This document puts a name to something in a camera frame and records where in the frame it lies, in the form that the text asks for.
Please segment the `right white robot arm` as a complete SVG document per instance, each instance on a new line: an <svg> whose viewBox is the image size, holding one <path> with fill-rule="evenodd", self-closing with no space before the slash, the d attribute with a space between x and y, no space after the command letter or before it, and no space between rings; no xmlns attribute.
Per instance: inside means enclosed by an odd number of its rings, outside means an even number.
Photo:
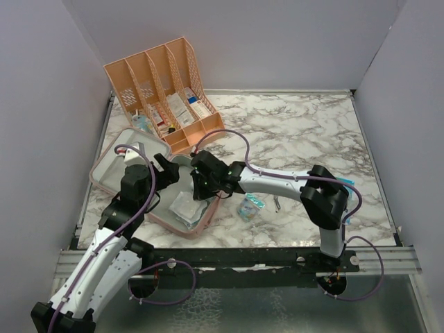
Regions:
<svg viewBox="0 0 444 333"><path fill-rule="evenodd" d="M342 218L349 193L325 167L315 165L296 173L248 166L236 161L227 165L208 151L191 154L194 199L227 194L269 194L302 203L321 236L318 262L326 271L343 264L345 248Z"/></svg>

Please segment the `black handled scissors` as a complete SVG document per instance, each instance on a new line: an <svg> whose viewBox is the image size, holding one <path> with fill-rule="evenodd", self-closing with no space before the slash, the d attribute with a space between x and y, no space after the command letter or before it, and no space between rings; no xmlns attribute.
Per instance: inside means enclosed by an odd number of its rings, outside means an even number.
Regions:
<svg viewBox="0 0 444 333"><path fill-rule="evenodd" d="M279 212L281 210L281 205L280 205L278 196L274 196L273 197L273 201L274 201L274 204L275 204L275 211Z"/></svg>

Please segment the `white gauze pack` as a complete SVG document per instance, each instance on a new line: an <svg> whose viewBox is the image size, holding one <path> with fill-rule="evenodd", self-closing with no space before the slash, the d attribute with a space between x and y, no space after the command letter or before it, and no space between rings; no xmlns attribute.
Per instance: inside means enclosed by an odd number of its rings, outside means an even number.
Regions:
<svg viewBox="0 0 444 333"><path fill-rule="evenodd" d="M192 224L201 218L206 207L206 200L194 200L191 192L181 191L169 209L183 221Z"/></svg>

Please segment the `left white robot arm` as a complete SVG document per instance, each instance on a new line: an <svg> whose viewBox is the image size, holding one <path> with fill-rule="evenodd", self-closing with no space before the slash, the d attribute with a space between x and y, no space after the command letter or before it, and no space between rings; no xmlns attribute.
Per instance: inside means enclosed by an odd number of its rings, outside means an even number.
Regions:
<svg viewBox="0 0 444 333"><path fill-rule="evenodd" d="M102 213L93 240L67 281L48 302L38 302L31 318L38 332L93 332L96 321L135 273L153 265L151 248L132 238L155 193L179 181L179 166L160 153L161 166L143 158L127 166L120 190Z"/></svg>

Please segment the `alcohol wipes bag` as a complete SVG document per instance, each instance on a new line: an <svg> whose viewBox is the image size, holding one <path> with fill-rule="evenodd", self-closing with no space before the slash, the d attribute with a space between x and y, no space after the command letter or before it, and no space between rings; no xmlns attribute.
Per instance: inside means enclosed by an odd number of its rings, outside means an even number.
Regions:
<svg viewBox="0 0 444 333"><path fill-rule="evenodd" d="M181 222L188 230L194 229L200 223L199 220L188 221L188 220L184 220L184 219L181 219Z"/></svg>

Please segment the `pink medicine kit case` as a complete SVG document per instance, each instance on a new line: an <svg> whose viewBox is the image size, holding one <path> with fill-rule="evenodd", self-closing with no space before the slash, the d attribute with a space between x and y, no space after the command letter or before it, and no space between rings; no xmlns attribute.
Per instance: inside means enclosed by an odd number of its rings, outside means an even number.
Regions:
<svg viewBox="0 0 444 333"><path fill-rule="evenodd" d="M150 169L140 164L126 166L123 163L123 157L114 152L114 148L118 145L131 145L135 142L141 142L144 145L145 156L159 171L163 169L153 157L156 153L161 153L167 160L179 164L179 181L166 189L156 191L160 195L159 204L147 214L148 220L161 225L179 237L198 238L211 223L219 208L220 199L217 197L207 199L207 207L199 219L200 223L194 229L188 230L181 219L169 209L169 206L181 191L192 193L191 158L185 155L173 155L172 148L166 142L130 127L118 133L89 173L93 185L113 195L112 202L101 214L98 228L101 229L109 224L112 231L117 230L139 211L147 198L155 198L155 193L151 191Z"/></svg>

